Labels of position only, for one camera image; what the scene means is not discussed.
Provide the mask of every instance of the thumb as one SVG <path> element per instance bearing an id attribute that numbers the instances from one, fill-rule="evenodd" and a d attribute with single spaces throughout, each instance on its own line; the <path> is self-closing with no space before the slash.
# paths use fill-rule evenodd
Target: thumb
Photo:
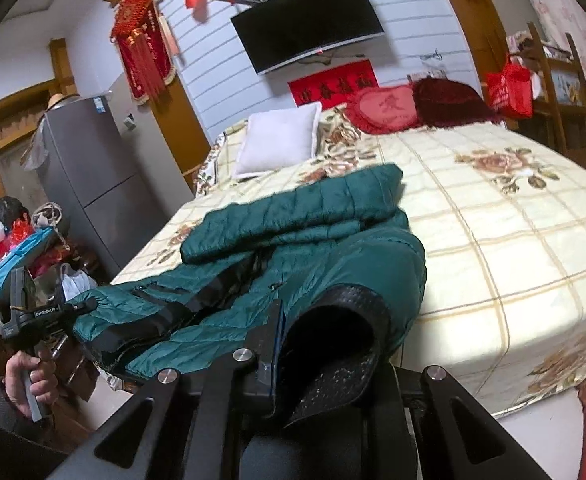
<path id="1" fill-rule="evenodd" d="M 7 375 L 19 375 L 20 370 L 35 370 L 40 364 L 39 357 L 33 357 L 26 352 L 19 351 L 6 362 Z"/>

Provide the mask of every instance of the finger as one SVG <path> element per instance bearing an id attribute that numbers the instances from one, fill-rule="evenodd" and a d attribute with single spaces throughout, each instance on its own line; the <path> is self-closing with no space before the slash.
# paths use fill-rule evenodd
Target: finger
<path id="1" fill-rule="evenodd" d="M 37 400 L 38 402 L 43 402 L 45 404 L 53 404 L 56 400 L 58 400 L 59 396 L 60 394 L 58 393 L 58 391 L 53 390 L 52 392 L 47 392 L 45 394 L 36 396 L 35 400 Z"/>
<path id="2" fill-rule="evenodd" d="M 35 370 L 39 364 L 39 357 L 33 357 L 20 350 L 6 362 L 6 374 L 17 376 L 20 370 Z"/>
<path id="3" fill-rule="evenodd" d="M 43 361 L 51 361 L 53 359 L 53 355 L 51 354 L 51 349 L 48 347 L 43 347 L 38 351 L 38 355 L 40 359 Z"/>
<path id="4" fill-rule="evenodd" d="M 45 381 L 38 381 L 37 383 L 33 383 L 29 390 L 34 396 L 37 397 L 38 395 L 43 395 L 47 392 L 55 390 L 56 386 L 58 386 L 58 378 L 54 375 Z"/>
<path id="5" fill-rule="evenodd" d="M 31 372 L 31 382 L 36 383 L 51 377 L 56 370 L 56 364 L 53 361 L 42 361 L 37 370 Z"/>

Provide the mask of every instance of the red shopping bag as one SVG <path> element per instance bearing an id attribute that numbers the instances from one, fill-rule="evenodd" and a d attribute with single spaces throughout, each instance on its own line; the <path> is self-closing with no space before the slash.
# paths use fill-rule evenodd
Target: red shopping bag
<path id="1" fill-rule="evenodd" d="M 533 116 L 533 88 L 530 71 L 506 58 L 499 73 L 487 73 L 490 106 L 505 117 L 526 119 Z"/>

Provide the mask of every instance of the metal bolt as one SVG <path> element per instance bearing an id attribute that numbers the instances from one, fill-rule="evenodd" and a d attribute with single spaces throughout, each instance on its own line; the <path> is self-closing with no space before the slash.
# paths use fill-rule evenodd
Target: metal bolt
<path id="1" fill-rule="evenodd" d="M 251 357 L 253 357 L 253 351 L 249 348 L 238 348 L 233 352 L 233 359 L 239 363 L 248 361 Z"/>
<path id="2" fill-rule="evenodd" d="M 157 375 L 157 380 L 160 381 L 162 384 L 172 383 L 177 379 L 177 370 L 173 370 L 173 368 L 165 368 L 161 370 L 160 373 Z"/>
<path id="3" fill-rule="evenodd" d="M 426 375 L 428 375 L 434 381 L 441 381 L 446 377 L 446 370 L 438 365 L 429 366 L 426 368 Z"/>

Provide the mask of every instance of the green puffer jacket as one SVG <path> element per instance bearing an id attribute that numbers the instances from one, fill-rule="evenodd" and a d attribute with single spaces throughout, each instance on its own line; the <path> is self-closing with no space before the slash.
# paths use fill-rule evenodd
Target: green puffer jacket
<path id="1" fill-rule="evenodd" d="M 75 298 L 96 298 L 98 308 L 73 332 L 116 374 L 187 373 L 238 348 L 249 328 L 265 323 L 273 299 L 289 325 L 324 291 L 358 285 L 388 309 L 392 351 L 418 314 L 426 281 L 424 249 L 397 206 L 401 178 L 394 165 L 374 166 L 210 212 L 182 244 L 183 264 Z M 114 346 L 122 328 L 128 341 Z"/>

